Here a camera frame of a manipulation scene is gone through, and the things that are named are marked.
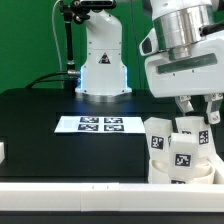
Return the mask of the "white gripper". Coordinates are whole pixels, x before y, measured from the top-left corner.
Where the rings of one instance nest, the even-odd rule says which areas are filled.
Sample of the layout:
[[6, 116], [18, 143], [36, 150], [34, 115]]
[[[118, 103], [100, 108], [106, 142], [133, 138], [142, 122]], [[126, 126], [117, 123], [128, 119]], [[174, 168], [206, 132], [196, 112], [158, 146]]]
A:
[[205, 95], [206, 121], [218, 124], [224, 93], [224, 31], [193, 44], [191, 53], [189, 58], [173, 62], [167, 52], [147, 57], [149, 89], [157, 98], [177, 96], [176, 105], [184, 115], [193, 111], [190, 96]]

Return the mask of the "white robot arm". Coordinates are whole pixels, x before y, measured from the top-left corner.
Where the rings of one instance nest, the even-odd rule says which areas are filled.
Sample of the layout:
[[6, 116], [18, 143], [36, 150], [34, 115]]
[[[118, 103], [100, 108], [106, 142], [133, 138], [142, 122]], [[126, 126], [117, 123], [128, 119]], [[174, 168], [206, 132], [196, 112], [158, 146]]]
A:
[[[220, 0], [142, 0], [153, 27], [139, 44], [149, 90], [156, 98], [173, 97], [184, 113], [192, 96], [202, 95], [210, 124], [220, 121], [224, 96], [224, 23], [213, 13]], [[78, 91], [109, 97], [128, 92], [121, 59], [122, 26], [107, 10], [115, 0], [81, 0], [87, 11], [87, 59]]]

